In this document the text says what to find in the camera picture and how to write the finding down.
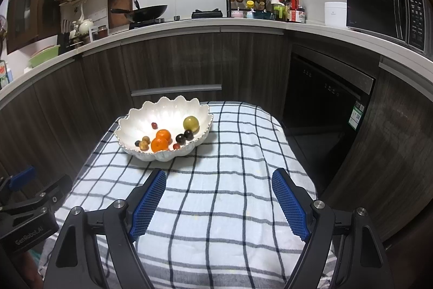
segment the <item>drawer handle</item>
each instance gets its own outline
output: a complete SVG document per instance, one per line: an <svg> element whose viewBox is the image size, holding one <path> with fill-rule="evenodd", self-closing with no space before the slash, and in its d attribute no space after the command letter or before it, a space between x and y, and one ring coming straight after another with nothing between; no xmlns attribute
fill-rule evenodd
<svg viewBox="0 0 433 289"><path fill-rule="evenodd" d="M159 87L156 89L135 90L131 91L132 97L147 96L147 95L160 95L164 93L181 93L181 92L201 92L201 91L221 91L221 84L212 85L188 85L188 86L174 86L174 87Z"/></svg>

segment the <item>wok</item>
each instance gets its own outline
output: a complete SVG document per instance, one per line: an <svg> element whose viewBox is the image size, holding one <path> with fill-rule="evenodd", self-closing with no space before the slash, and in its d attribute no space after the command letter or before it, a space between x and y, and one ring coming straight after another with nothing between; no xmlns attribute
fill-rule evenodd
<svg viewBox="0 0 433 289"><path fill-rule="evenodd" d="M140 8L138 0L134 0L137 10L111 9L113 14L124 14L130 22L140 22L159 18L167 9L166 5L155 5L153 7Z"/></svg>

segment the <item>cutting board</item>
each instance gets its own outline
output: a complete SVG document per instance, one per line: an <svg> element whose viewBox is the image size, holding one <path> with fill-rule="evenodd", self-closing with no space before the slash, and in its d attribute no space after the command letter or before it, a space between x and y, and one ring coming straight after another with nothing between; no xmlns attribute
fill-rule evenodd
<svg viewBox="0 0 433 289"><path fill-rule="evenodd" d="M111 9L133 9L133 0L108 0L108 28L117 28L122 25L129 25L129 21L123 14L112 14Z"/></svg>

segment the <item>microwave control panel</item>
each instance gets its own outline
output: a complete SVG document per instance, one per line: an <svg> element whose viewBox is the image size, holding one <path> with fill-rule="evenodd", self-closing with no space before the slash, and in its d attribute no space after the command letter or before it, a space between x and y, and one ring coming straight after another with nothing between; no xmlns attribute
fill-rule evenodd
<svg viewBox="0 0 433 289"><path fill-rule="evenodd" d="M409 44L424 50L424 3L423 0L409 0Z"/></svg>

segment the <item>pan handle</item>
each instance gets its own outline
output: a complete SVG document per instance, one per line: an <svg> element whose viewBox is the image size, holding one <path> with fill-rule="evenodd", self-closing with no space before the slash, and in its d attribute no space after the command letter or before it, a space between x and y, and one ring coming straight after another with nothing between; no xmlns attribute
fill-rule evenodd
<svg viewBox="0 0 433 289"><path fill-rule="evenodd" d="M126 9L111 9L112 14L129 14L131 11Z"/></svg>

